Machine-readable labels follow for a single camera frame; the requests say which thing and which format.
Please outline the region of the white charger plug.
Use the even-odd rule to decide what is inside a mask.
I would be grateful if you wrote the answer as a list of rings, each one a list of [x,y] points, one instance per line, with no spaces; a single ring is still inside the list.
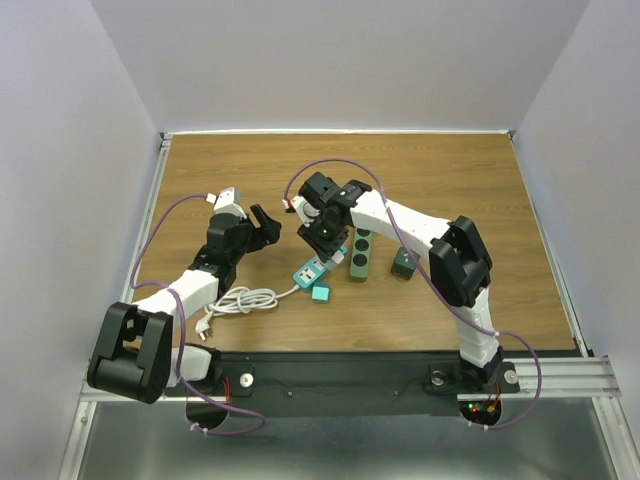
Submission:
[[[337,251],[329,260],[327,260],[324,264],[327,271],[333,271],[337,268],[343,261],[345,255],[342,251]]]

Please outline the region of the blue usb socket strip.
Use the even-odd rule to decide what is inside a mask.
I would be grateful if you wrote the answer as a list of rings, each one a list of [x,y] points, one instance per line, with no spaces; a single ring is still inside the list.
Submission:
[[[345,252],[346,257],[348,248],[345,245],[342,245],[339,249],[342,249]],[[325,262],[321,262],[317,256],[314,255],[293,275],[293,280],[300,290],[311,290],[316,282],[319,282],[329,272],[331,272],[326,270],[324,264]]]

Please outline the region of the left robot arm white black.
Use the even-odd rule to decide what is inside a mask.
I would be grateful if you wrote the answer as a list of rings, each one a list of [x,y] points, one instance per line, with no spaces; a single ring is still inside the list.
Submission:
[[[221,386],[220,352],[187,345],[179,355],[173,330],[231,289],[246,254],[279,241],[282,224],[258,204],[250,210],[244,217],[214,214],[205,244],[176,281],[134,304],[108,307],[88,367],[89,386],[151,404],[179,383],[178,360],[183,378],[199,393]]]

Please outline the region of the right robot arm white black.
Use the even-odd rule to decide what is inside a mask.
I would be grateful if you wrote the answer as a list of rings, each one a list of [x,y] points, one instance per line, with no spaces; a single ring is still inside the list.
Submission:
[[[474,222],[432,217],[389,200],[384,191],[352,180],[337,185],[320,172],[284,198],[301,220],[298,235],[323,262],[335,260],[348,230],[363,229],[400,243],[456,318],[460,378],[472,390],[491,384],[503,355],[489,311],[492,260]]]

